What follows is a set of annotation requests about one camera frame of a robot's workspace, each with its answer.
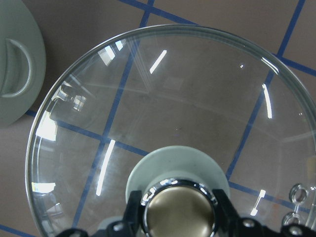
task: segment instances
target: glass lid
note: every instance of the glass lid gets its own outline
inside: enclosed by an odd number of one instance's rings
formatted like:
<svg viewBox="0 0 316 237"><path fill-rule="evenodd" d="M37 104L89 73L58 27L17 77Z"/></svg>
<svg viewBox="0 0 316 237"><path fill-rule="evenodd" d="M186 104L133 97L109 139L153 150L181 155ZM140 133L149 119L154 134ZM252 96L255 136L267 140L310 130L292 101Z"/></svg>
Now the glass lid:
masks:
<svg viewBox="0 0 316 237"><path fill-rule="evenodd" d="M315 127L307 91L255 44L200 26L138 29L86 53L50 90L28 143L29 202L44 236L93 234L123 215L135 165L180 145L216 161L241 216L315 230Z"/></svg>

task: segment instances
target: transparent plastic dome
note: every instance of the transparent plastic dome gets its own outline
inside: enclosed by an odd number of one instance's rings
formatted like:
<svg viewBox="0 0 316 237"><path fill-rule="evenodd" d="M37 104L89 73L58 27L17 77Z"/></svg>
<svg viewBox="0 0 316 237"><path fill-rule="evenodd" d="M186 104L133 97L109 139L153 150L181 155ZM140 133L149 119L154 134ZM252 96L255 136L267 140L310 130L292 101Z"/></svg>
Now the transparent plastic dome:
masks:
<svg viewBox="0 0 316 237"><path fill-rule="evenodd" d="M241 216L315 230L315 127L302 84L255 44L200 26L138 29L89 51L48 93L29 138L29 202L44 236L93 234L122 216L134 166L182 145L219 164Z"/></svg>

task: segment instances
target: black plastic mount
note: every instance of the black plastic mount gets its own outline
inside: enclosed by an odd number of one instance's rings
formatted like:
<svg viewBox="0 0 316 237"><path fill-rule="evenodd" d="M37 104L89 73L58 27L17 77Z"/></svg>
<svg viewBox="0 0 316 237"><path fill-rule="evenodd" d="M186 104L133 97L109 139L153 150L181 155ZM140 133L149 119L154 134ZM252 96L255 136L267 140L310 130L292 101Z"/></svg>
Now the black plastic mount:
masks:
<svg viewBox="0 0 316 237"><path fill-rule="evenodd" d="M213 194L217 200L213 206L217 220L216 231L220 237L316 237L316 232L298 224L283 226L280 233L274 232L254 219L241 218L223 190L213 189ZM135 237L143 213L141 198L141 191L132 191L123 219L109 224L105 230L98 230L91 237ZM74 236L89 237L87 232L80 229L69 229L57 235Z"/></svg>

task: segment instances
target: glass dome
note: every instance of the glass dome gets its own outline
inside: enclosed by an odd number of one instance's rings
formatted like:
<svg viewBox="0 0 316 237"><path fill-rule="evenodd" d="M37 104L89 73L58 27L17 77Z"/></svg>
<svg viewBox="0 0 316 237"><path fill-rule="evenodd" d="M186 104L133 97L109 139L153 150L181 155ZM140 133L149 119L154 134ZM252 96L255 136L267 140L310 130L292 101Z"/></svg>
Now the glass dome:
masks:
<svg viewBox="0 0 316 237"><path fill-rule="evenodd" d="M134 166L182 145L219 164L241 216L315 230L315 127L302 84L255 44L200 26L138 29L86 53L48 93L29 138L29 202L44 236L93 234L122 216Z"/></svg>

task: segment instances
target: white handle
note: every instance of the white handle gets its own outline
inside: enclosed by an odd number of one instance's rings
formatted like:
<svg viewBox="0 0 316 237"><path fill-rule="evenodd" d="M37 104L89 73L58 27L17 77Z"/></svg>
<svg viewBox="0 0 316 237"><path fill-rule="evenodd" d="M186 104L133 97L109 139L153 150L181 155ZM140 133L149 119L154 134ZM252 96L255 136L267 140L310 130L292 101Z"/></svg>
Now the white handle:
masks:
<svg viewBox="0 0 316 237"><path fill-rule="evenodd" d="M7 44L11 43L11 44L15 45L16 47L18 47L24 53L24 55L28 61L28 64L29 64L29 74L28 74L28 78L27 78L24 86L16 92L5 93L5 94L0 95L0 97L12 98L12 97L16 97L16 96L24 94L25 92L27 92L31 88L31 86L33 84L33 80L34 80L35 64L33 61L33 57L28 52L27 47L24 44L22 44L21 42L19 42L17 40L14 40L14 39L6 39L6 43Z"/></svg>

